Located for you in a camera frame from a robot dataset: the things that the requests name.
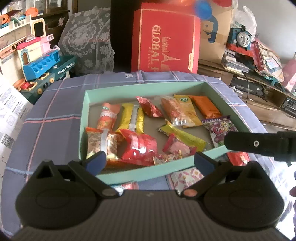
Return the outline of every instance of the white wall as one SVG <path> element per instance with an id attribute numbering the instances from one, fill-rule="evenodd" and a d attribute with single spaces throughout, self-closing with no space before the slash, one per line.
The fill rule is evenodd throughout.
<path id="1" fill-rule="evenodd" d="M 289 0 L 239 0 L 239 9 L 247 6 L 257 22 L 259 39 L 287 63 L 296 52 L 296 6 Z"/>

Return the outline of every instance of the white plastic bag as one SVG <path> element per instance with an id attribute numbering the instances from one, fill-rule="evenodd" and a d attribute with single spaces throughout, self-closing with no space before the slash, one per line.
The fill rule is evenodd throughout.
<path id="1" fill-rule="evenodd" d="M 233 7 L 234 7 L 234 10 L 232 15 L 231 28 L 241 28 L 242 25 L 246 26 L 246 30 L 250 34 L 252 34 L 252 42 L 253 42 L 255 40 L 256 27 L 257 27 L 254 14 L 246 6 L 242 6 L 242 8 L 244 9 L 244 12 L 241 10 L 238 10 L 237 1 L 236 1 L 236 4 L 233 5 Z"/>

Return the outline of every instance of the pink round candy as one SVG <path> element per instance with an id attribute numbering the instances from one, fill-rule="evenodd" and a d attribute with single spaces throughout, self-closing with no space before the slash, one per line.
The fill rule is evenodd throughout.
<path id="1" fill-rule="evenodd" d="M 174 142 L 171 146 L 170 146 L 170 153 L 176 153 L 178 150 L 181 151 L 181 155 L 182 158 L 183 157 L 187 157 L 190 154 L 190 149 L 188 146 L 186 146 L 184 143 L 182 142 Z"/>

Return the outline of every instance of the floral lace pattern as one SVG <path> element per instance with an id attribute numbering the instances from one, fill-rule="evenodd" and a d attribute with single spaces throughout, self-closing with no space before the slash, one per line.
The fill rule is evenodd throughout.
<path id="1" fill-rule="evenodd" d="M 69 18 L 59 40 L 61 53 L 78 56 L 77 75 L 112 71 L 114 51 L 110 43 L 110 8 L 94 7 Z"/>

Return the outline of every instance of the ribbed black surface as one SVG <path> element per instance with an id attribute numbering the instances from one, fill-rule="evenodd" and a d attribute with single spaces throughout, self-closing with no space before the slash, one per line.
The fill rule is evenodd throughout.
<path id="1" fill-rule="evenodd" d="M 250 233 L 224 228 L 209 219 L 196 201 L 181 199 L 174 191 L 137 190 L 127 190 L 118 199 L 103 201 L 91 218 L 76 227 L 58 231 L 26 227 L 13 239 L 17 241 L 288 240 L 276 229 Z"/>

